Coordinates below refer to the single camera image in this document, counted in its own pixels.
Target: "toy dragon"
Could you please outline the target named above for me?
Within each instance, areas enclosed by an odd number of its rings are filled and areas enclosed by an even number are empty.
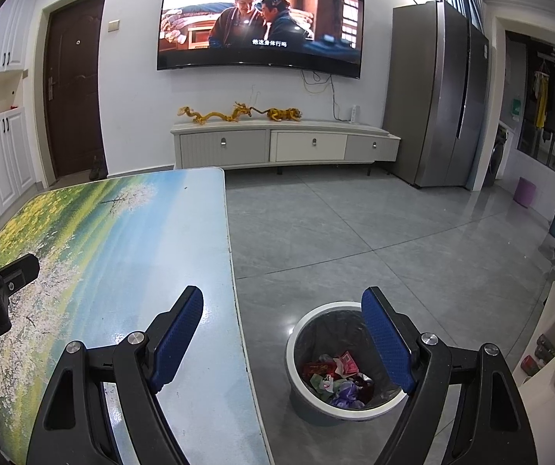
[[[178,109],[178,114],[180,115],[188,115],[189,117],[194,118],[194,122],[199,125],[206,124],[206,121],[211,117],[219,117],[221,120],[226,122],[238,122],[238,119],[241,115],[248,115],[251,117],[251,108],[247,108],[245,103],[236,103],[235,108],[232,111],[232,115],[224,115],[218,111],[212,111],[211,113],[202,116],[197,111],[192,111],[189,107],[181,107]]]
[[[267,117],[275,122],[282,122],[282,120],[299,122],[301,120],[301,110],[298,108],[287,108],[280,110],[278,108],[269,108],[269,110],[260,111],[258,108],[249,107],[250,110],[257,111],[259,114],[267,114]]]

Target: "television screen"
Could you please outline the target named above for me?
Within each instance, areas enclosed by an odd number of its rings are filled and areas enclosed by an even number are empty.
[[[363,0],[163,0],[157,69],[256,64],[359,78]]]

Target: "curtain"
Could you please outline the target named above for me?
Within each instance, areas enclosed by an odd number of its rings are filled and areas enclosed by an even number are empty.
[[[447,0],[447,2],[469,19],[476,28],[484,32],[483,0]]]

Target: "brown door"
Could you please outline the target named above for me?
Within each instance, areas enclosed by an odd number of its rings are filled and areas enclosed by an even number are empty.
[[[104,162],[99,114],[99,34],[105,0],[52,13],[45,46],[45,116],[56,178]]]

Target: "silver bolt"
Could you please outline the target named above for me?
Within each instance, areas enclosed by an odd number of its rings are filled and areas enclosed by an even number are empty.
[[[422,334],[422,342],[428,344],[428,346],[434,346],[439,342],[439,338],[432,332],[424,332],[424,334]]]
[[[492,343],[486,343],[484,345],[484,351],[486,351],[489,355],[493,357],[500,353],[500,349]]]
[[[81,349],[81,343],[79,341],[72,341],[66,345],[66,350],[68,353],[77,353]]]
[[[131,332],[126,338],[131,344],[139,344],[144,340],[142,332]]]

